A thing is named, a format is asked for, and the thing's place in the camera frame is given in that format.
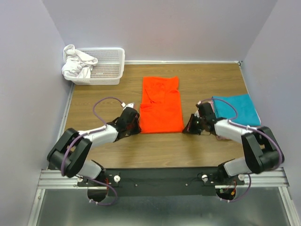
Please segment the orange t shirt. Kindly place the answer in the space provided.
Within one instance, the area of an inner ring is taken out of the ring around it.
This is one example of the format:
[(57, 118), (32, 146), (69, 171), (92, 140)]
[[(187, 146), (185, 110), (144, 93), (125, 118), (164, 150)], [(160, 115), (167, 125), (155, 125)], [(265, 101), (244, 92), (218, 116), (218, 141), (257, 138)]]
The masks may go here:
[(140, 104), (143, 134), (181, 133), (184, 129), (179, 79), (144, 77)]

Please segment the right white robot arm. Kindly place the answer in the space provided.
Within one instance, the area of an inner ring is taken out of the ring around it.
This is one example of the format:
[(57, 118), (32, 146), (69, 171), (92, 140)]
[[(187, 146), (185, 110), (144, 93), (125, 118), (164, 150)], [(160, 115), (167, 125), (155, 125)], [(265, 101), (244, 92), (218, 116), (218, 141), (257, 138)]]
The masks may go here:
[(215, 176), (223, 185), (240, 174), (260, 174), (276, 170), (285, 160), (284, 154), (272, 131), (266, 126), (259, 128), (234, 123), (231, 119), (217, 118), (210, 103), (196, 104), (196, 113), (183, 129), (183, 133), (200, 135), (203, 131), (240, 143), (244, 157), (220, 164)]

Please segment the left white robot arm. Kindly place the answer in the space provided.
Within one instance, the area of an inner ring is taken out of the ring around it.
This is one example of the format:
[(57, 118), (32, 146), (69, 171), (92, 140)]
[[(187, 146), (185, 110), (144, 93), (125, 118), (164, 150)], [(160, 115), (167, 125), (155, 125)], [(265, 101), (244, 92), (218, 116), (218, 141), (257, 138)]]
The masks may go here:
[(99, 163), (87, 160), (89, 151), (141, 132), (134, 103), (122, 104), (122, 107), (119, 117), (101, 127), (85, 131), (67, 129), (47, 155), (47, 161), (63, 176), (82, 176), (94, 186), (105, 183), (105, 169)]

